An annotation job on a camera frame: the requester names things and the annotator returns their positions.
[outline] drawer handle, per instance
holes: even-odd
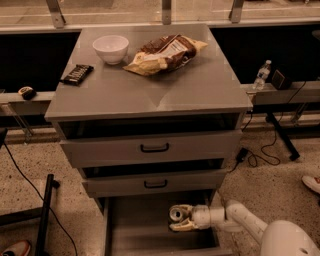
[[[164,180],[163,182],[159,183],[148,183],[144,182],[144,187],[147,189],[153,189],[153,188],[165,188],[168,185],[168,181]]]
[[[169,143],[166,143],[163,146],[159,147],[148,147],[143,144],[140,145],[140,150],[143,153],[159,153],[159,152],[165,152],[169,150]]]

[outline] gray cabinet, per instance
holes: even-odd
[[[208,47],[171,73],[142,77],[122,69],[148,40],[178,33]],[[108,34],[130,42],[128,56],[116,66],[102,63],[91,46]],[[223,168],[234,156],[243,117],[252,107],[207,26],[86,28],[65,73],[74,64],[92,65],[94,71],[80,86],[60,84],[46,119],[60,134],[61,147],[82,175],[88,196],[106,217],[106,255],[165,255],[215,247],[214,242],[188,246],[188,239],[202,239],[201,232],[170,238],[166,221],[170,203],[209,202],[223,182]],[[147,216],[155,219],[144,222]],[[127,225],[118,225],[117,217]],[[135,229],[142,232],[138,243]],[[146,238],[152,242],[143,242]],[[230,255],[217,248],[201,252]]]

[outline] power cord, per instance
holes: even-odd
[[[9,156],[10,156],[12,162],[14,163],[16,169],[19,171],[19,173],[21,174],[21,176],[33,187],[33,189],[36,191],[36,193],[38,194],[38,196],[40,197],[40,199],[41,199],[42,201],[44,201],[44,199],[43,199],[43,197],[41,196],[39,190],[35,187],[35,185],[34,185],[34,184],[23,174],[23,172],[20,170],[20,168],[19,168],[19,166],[17,165],[16,161],[14,160],[14,158],[13,158],[13,156],[12,156],[12,154],[11,154],[8,146],[7,146],[7,144],[6,144],[6,143],[3,143],[3,144],[4,144],[5,148],[7,149],[7,151],[8,151],[8,153],[9,153]],[[75,255],[77,256],[77,255],[78,255],[78,251],[77,251],[77,247],[76,247],[76,244],[75,244],[74,240],[72,239],[72,237],[70,236],[70,234],[66,231],[66,229],[62,226],[62,224],[60,223],[57,215],[55,214],[55,212],[52,210],[52,208],[51,208],[50,206],[49,206],[49,209],[50,209],[51,213],[53,214],[54,218],[56,219],[56,221],[57,221],[58,225],[60,226],[60,228],[61,228],[61,229],[64,231],[64,233],[69,237],[69,239],[70,239],[70,241],[71,241],[71,243],[72,243],[72,245],[73,245],[73,247],[74,247]]]
[[[306,83],[307,83],[307,81],[304,81],[302,86],[291,96],[291,98],[288,100],[288,102],[286,104],[289,104],[292,101],[292,99],[300,92],[300,90],[306,85]],[[281,113],[281,117],[278,120],[278,123],[281,121],[282,117],[283,117],[283,112]],[[242,132],[244,132],[245,129],[248,127],[248,125],[251,123],[252,118],[253,118],[253,114],[252,114],[252,111],[251,111],[250,112],[250,119],[246,123],[246,125],[243,127]],[[260,150],[265,156],[270,157],[272,159],[275,159],[276,160],[275,163],[272,163],[272,162],[268,161],[267,159],[265,159],[265,158],[263,158],[263,157],[261,157],[261,156],[259,156],[257,154],[254,154],[252,151],[250,151],[250,150],[248,150],[246,148],[241,148],[239,153],[238,153],[238,155],[237,155],[237,157],[236,157],[237,162],[236,162],[235,166],[233,167],[233,169],[231,171],[229,171],[229,173],[235,171],[235,169],[238,167],[238,165],[244,161],[244,158],[246,157],[248,152],[251,154],[248,157],[248,163],[249,163],[249,165],[251,167],[257,167],[258,166],[258,160],[257,160],[258,158],[263,160],[263,161],[265,161],[266,163],[268,163],[270,165],[273,165],[273,166],[279,165],[281,163],[281,160],[278,157],[272,156],[272,155],[270,155],[270,154],[268,154],[267,152],[264,151],[265,148],[272,147],[276,143],[276,141],[277,141],[277,131],[276,131],[276,129],[274,129],[274,131],[275,131],[274,141],[271,144],[267,144],[267,145],[262,146]]]

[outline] white bowl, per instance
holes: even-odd
[[[103,36],[92,44],[97,55],[106,63],[116,65],[127,55],[129,41],[123,36]]]

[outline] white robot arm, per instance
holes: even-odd
[[[170,229],[190,231],[214,227],[226,232],[245,228],[260,245],[260,256],[320,256],[320,251],[296,224],[278,220],[267,224],[243,204],[230,200],[224,207],[175,205],[169,210]]]

